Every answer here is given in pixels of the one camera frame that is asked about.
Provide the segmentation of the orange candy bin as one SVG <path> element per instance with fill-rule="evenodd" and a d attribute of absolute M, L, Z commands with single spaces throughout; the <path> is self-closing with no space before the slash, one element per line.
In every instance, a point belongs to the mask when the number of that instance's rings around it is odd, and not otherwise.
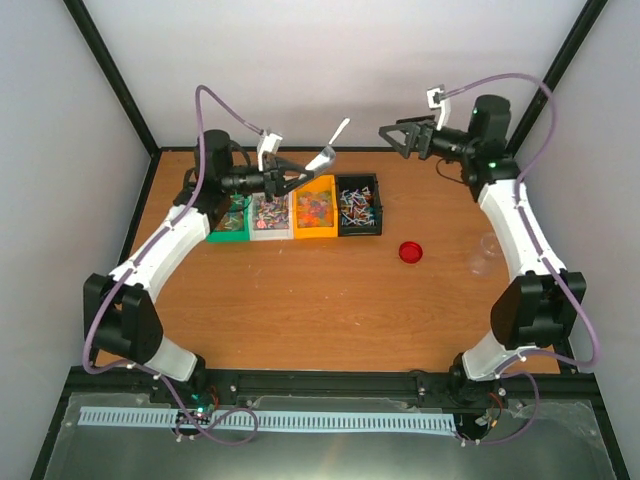
<path fill-rule="evenodd" d="M 322 175 L 293 192 L 293 233 L 295 239 L 338 236 L 336 182 Z"/>

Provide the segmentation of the black candy bin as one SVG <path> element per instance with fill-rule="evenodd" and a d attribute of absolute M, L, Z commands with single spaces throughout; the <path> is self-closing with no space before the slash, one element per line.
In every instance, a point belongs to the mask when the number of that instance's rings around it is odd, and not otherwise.
<path fill-rule="evenodd" d="M 383 206 L 375 173 L 336 174 L 338 236 L 381 236 Z"/>

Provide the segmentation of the green candy bin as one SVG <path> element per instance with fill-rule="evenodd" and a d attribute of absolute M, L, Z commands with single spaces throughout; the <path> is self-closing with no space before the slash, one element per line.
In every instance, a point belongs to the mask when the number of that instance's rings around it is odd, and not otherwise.
<path fill-rule="evenodd" d="M 251 200 L 233 195 L 230 209 L 207 237 L 209 243 L 238 243 L 249 240 L 248 208 Z"/>

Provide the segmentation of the white candy bin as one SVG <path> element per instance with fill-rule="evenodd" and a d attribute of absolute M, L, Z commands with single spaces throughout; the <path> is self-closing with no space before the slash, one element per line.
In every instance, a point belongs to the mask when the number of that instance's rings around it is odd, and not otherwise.
<path fill-rule="evenodd" d="M 264 193 L 252 196 L 248 210 L 251 241 L 291 240 L 293 233 L 292 196 L 267 201 Z"/>

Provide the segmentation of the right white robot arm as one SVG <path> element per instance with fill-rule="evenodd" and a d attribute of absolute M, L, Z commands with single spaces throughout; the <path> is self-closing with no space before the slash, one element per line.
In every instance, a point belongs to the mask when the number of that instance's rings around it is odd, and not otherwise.
<path fill-rule="evenodd" d="M 533 214 L 520 169 L 506 150 L 509 101 L 477 97 L 466 130 L 447 127 L 451 107 L 443 88 L 428 90 L 427 101 L 430 115 L 401 119 L 379 134 L 403 157 L 436 155 L 459 163 L 461 180 L 490 221 L 509 275 L 491 309 L 489 332 L 449 369 L 451 399 L 471 405 L 513 363 L 551 356 L 552 346 L 568 338 L 586 280 L 567 270 Z"/>

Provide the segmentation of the metal scoop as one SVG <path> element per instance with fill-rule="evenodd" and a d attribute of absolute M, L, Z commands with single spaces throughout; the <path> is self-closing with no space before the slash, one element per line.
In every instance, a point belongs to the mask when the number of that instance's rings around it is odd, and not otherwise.
<path fill-rule="evenodd" d="M 344 129 L 349 125 L 350 121 L 351 119 L 349 117 L 342 119 L 328 143 L 309 163 L 306 164 L 305 170 L 307 172 L 312 172 L 315 176 L 322 175 L 334 164 L 336 159 L 334 143 L 342 134 Z"/>

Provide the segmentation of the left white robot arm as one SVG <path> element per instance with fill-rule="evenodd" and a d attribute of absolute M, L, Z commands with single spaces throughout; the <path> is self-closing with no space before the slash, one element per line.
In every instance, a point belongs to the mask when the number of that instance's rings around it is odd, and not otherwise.
<path fill-rule="evenodd" d="M 186 174 L 161 225 L 110 274 L 93 274 L 85 281 L 82 363 L 87 373 L 102 373 L 90 356 L 94 350 L 103 350 L 117 356 L 120 366 L 172 379 L 174 392 L 186 402 L 197 402 L 206 395 L 205 360 L 168 338 L 155 302 L 176 268 L 230 211 L 234 195 L 283 197 L 334 163 L 335 151 L 327 146 L 300 166 L 278 156 L 280 142 L 275 133 L 262 134 L 258 162 L 238 166 L 233 154 L 242 148 L 227 132 L 200 134 L 195 166 Z"/>

